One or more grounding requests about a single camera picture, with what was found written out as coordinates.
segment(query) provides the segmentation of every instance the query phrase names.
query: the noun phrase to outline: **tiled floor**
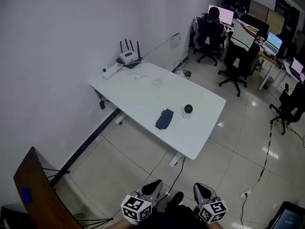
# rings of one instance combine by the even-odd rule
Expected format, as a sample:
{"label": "tiled floor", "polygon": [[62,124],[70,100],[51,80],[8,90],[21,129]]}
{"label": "tiled floor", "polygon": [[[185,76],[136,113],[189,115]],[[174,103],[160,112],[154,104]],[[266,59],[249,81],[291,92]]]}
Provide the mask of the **tiled floor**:
{"label": "tiled floor", "polygon": [[[191,81],[225,98],[227,103],[218,124],[195,161],[185,160],[183,172],[170,192],[185,194],[183,203],[190,208],[195,182],[213,187],[226,201],[229,211],[220,221],[226,228],[240,229],[242,192],[252,189],[264,165],[273,113],[270,103],[278,105],[280,91],[257,90],[261,77],[250,77],[248,88],[241,86],[241,97],[236,96],[232,83],[218,83],[225,79],[209,58],[196,62],[199,55],[190,55],[185,69],[192,72]],[[300,135],[305,135],[305,117],[291,124]],[[273,139],[267,170],[256,184],[244,207],[244,228],[263,229],[277,213],[283,201],[305,207],[304,170],[305,148],[290,131],[280,135],[281,126],[274,124]],[[144,130],[130,118],[123,125],[111,123],[90,145],[71,168],[71,174],[57,184],[57,192],[72,214],[83,213],[86,218],[122,218],[120,204],[147,179],[164,182],[161,198],[169,191],[178,176],[182,159],[171,168],[168,163],[174,150]],[[166,200],[160,203],[164,207]]]}

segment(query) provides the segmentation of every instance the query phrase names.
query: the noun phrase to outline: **electrical wire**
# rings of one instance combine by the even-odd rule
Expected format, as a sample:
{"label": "electrical wire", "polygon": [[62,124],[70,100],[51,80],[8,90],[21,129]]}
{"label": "electrical wire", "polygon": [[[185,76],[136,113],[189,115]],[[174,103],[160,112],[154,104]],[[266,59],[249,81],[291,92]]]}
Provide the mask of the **electrical wire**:
{"label": "electrical wire", "polygon": [[171,187],[171,189],[169,190],[169,192],[162,198],[162,199],[160,199],[159,201],[158,201],[158,203],[156,204],[156,206],[155,207],[158,207],[158,204],[163,200],[163,199],[165,199],[166,197],[167,197],[167,195],[169,195],[170,194],[170,192],[171,192],[171,190],[172,190],[172,188],[173,188],[173,186],[175,185],[175,182],[177,181],[177,179],[179,178],[179,176],[180,176],[180,174],[182,173],[182,170],[183,170],[183,166],[184,166],[184,161],[185,161],[185,158],[186,157],[184,157],[184,159],[183,159],[183,163],[182,163],[182,168],[181,168],[181,171],[180,171],[180,173],[179,173],[179,175],[177,176],[177,178],[176,178],[176,180],[173,182],[173,185],[172,185],[172,187]]}
{"label": "electrical wire", "polygon": [[[244,204],[247,202],[247,199],[248,199],[248,194],[246,193],[245,195],[246,195],[246,200],[244,201]],[[243,207],[242,207],[242,217],[240,219],[240,222],[242,223],[243,229],[244,229],[244,224],[243,224],[244,204],[243,204]]]}
{"label": "electrical wire", "polygon": [[160,46],[162,46],[163,44],[165,44],[166,42],[168,42],[171,38],[172,38],[172,36],[171,36],[169,39],[167,39],[165,42],[162,42],[162,43],[161,43],[159,46],[157,46],[155,49],[153,49],[153,50],[149,51],[147,54],[145,54],[145,56],[144,56],[143,58],[145,58],[145,57],[146,57],[148,54],[150,54],[151,52],[157,50],[158,47],[160,47]]}

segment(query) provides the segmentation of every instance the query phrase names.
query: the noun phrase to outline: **black shoe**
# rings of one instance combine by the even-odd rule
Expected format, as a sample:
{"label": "black shoe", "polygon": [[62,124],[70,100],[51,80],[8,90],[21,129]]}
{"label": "black shoe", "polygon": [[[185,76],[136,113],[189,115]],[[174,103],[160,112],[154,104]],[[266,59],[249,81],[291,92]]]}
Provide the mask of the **black shoe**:
{"label": "black shoe", "polygon": [[168,205],[179,205],[183,200],[183,192],[177,192]]}

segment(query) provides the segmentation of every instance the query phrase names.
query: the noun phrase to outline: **router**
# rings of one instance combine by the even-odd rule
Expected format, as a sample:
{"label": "router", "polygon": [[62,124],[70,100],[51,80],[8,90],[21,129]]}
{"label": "router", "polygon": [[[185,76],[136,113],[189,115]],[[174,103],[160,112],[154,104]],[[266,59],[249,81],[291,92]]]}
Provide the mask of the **router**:
{"label": "router", "polygon": [[134,52],[133,50],[133,45],[132,45],[132,41],[130,41],[130,45],[132,48],[132,51],[129,49],[129,45],[127,40],[125,39],[126,45],[127,45],[127,51],[123,52],[123,48],[122,48],[122,41],[120,41],[120,45],[121,45],[121,53],[119,55],[119,58],[116,60],[117,63],[123,65],[124,67],[127,67],[129,69],[134,68],[135,66],[137,66],[139,63],[141,63],[142,61],[142,57],[141,57],[141,53],[140,53],[140,47],[139,47],[139,42],[137,42],[137,50],[138,53]]}

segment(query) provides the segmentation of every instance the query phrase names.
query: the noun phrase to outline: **green object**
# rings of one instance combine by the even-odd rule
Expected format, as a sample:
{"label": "green object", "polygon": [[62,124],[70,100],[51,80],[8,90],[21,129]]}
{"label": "green object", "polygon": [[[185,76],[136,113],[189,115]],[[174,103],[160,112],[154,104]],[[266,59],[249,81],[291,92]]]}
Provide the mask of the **green object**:
{"label": "green object", "polygon": [[74,216],[74,218],[76,220],[78,220],[78,219],[85,219],[85,216],[82,213],[74,214],[73,216]]}

